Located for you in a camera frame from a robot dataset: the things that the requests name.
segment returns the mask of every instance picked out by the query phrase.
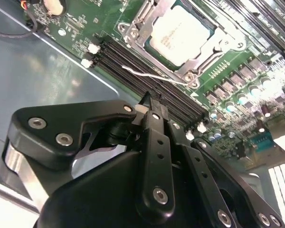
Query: motherboard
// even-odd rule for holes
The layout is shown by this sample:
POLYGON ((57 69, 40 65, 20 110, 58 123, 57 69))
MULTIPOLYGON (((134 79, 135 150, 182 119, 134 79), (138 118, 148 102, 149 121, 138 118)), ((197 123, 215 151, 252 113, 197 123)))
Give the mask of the motherboard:
POLYGON ((137 98, 158 91, 171 118, 221 156, 285 136, 274 127, 285 124, 285 0, 28 2, 84 67, 137 98))

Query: wire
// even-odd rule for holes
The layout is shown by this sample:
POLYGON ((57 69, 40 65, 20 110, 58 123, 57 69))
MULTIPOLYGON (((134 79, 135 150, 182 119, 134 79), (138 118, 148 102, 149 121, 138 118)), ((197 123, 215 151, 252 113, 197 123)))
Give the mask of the wire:
POLYGON ((180 85, 183 85, 183 86, 187 86, 188 85, 188 83, 178 82, 178 81, 175 81, 173 79, 169 79, 169 78, 165 78, 165 77, 161 77, 161 76, 157 76, 157 75, 152 75, 152 74, 149 74, 149 73, 139 73, 139 72, 137 72, 137 71, 129 68, 128 66, 125 66, 125 65, 122 65, 122 68, 127 70, 127 71, 129 71, 129 72, 131 72, 134 75, 137 75, 137 76, 153 77, 153 78, 157 78, 157 79, 160 79, 160 80, 163 80, 163 81, 180 84, 180 85))
MULTIPOLYGON (((22 4, 25 5, 26 7, 26 3, 25 1, 21 1, 21 6, 22 4)), ((0 37, 5 37, 5 38, 15 38, 15 39, 18 39, 18 38, 26 38, 26 37, 29 37, 31 36, 34 32, 37 31, 38 29, 38 23, 37 23, 37 20, 35 19, 33 13, 31 13, 30 11, 28 11, 27 9, 25 9, 25 12, 26 14, 29 16, 29 18, 33 21, 33 28, 31 31, 27 32, 27 33, 24 33, 24 34, 7 34, 7 33, 3 33, 3 32, 0 32, 0 37)))
POLYGON ((28 7, 27 7, 27 1, 21 1, 21 7, 24 9, 24 10, 28 10, 28 7))

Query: screw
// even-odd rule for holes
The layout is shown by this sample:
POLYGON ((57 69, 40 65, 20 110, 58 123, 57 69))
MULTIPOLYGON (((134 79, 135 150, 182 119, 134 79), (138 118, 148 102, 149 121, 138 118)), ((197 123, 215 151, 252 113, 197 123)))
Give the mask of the screw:
POLYGON ((43 129, 47 126, 47 122, 44 119, 33 117, 28 120, 28 124, 34 129, 43 129))
POLYGON ((258 218, 260 219, 260 221, 261 221, 265 226, 267 226, 267 227, 270 226, 270 222, 269 222, 268 218, 267 218, 265 215, 263 215, 262 213, 259 213, 258 218))
POLYGON ((132 108, 129 107, 129 106, 127 106, 127 105, 125 105, 123 108, 124 108, 127 112, 131 112, 131 111, 132 111, 132 108))
POLYGON ((64 37, 67 34, 67 32, 63 28, 61 28, 58 30, 58 34, 64 37))
POLYGON ((199 145, 200 145, 202 148, 204 148, 204 149, 207 148, 207 145, 206 145, 205 143, 203 143, 203 142, 199 142, 199 145))
POLYGON ((179 129, 181 128, 177 123, 173 123, 173 126, 174 126, 177 130, 179 130, 179 129))
POLYGON ((271 220, 278 226, 281 226, 281 223, 279 222, 279 220, 277 220, 276 217, 274 217, 273 215, 270 215, 271 220))
POLYGON ((238 44, 237 44, 237 48, 242 48, 243 46, 244 46, 243 43, 238 43, 238 44))
POLYGON ((231 219, 223 210, 218 210, 218 218, 225 225, 225 227, 231 227, 231 219))
POLYGON ((119 30, 120 30, 121 32, 124 32, 124 31, 125 31, 124 25, 119 25, 119 30))
POLYGON ((192 75, 192 73, 188 73, 186 76, 185 76, 185 81, 186 82, 190 82, 190 81, 192 81, 193 80, 193 75, 192 75))
POLYGON ((73 143, 73 138, 65 133, 60 133, 56 136, 56 142, 62 146, 70 146, 73 143))
POLYGON ((160 188, 155 188, 153 190, 154 199, 160 204, 166 204, 168 202, 168 196, 166 192, 160 188))
POLYGON ((157 119, 157 120, 160 119, 160 117, 159 117, 157 114, 152 114, 152 116, 153 116, 155 119, 157 119))
POLYGON ((235 136, 236 136, 236 134, 235 134, 234 132, 229 132, 229 133, 228 133, 228 137, 229 137, 230 139, 233 139, 235 136))
POLYGON ((130 34, 131 34, 131 36, 132 36, 133 38, 135 38, 135 37, 137 36, 137 32, 136 32, 136 31, 132 31, 130 34))

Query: bolt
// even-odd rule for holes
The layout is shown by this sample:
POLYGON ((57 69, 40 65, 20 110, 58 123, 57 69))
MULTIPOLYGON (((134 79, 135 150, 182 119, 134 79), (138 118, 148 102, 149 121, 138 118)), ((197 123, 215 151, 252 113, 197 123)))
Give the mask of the bolt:
POLYGON ((155 188, 153 190, 153 197, 158 203, 160 203, 162 205, 164 205, 168 202, 168 196, 167 196, 166 192, 160 188, 155 188))
POLYGON ((268 218, 267 218, 265 215, 263 215, 262 213, 259 213, 258 218, 260 219, 260 221, 261 221, 265 226, 267 226, 267 227, 270 226, 270 222, 269 222, 268 218))
POLYGON ((204 142, 199 142, 199 145, 200 145, 202 148, 204 148, 204 149, 207 148, 207 145, 206 145, 204 142))
POLYGON ((62 146, 70 146, 73 143, 73 138, 65 133, 60 133, 56 136, 56 142, 62 146))
POLYGON ((47 122, 44 119, 33 117, 28 120, 28 124, 34 129, 43 129, 47 126, 47 122))
POLYGON ((218 218, 225 227, 231 227, 231 219, 223 210, 218 210, 218 218))
POLYGON ((131 111, 132 111, 132 108, 129 107, 129 106, 127 106, 127 105, 125 105, 123 108, 124 108, 127 112, 131 112, 131 111))
POLYGON ((173 123, 173 126, 174 126, 177 130, 179 130, 179 129, 181 128, 177 123, 173 123))
POLYGON ((152 114, 152 116, 155 118, 155 119, 157 119, 157 120, 159 120, 160 119, 160 117, 157 115, 157 114, 152 114))
POLYGON ((277 218, 273 215, 270 215, 271 220, 278 226, 281 226, 281 223, 279 222, 279 220, 277 220, 277 218))

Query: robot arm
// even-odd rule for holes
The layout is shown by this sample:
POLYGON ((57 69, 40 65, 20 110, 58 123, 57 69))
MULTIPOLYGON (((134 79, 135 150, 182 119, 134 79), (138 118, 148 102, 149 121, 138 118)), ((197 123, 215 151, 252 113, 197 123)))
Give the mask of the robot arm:
POLYGON ((20 178, 36 227, 285 227, 205 141, 190 145, 164 104, 147 93, 139 111, 119 100, 16 111, 3 176, 20 178), (126 151, 72 178, 74 159, 118 144, 126 151))

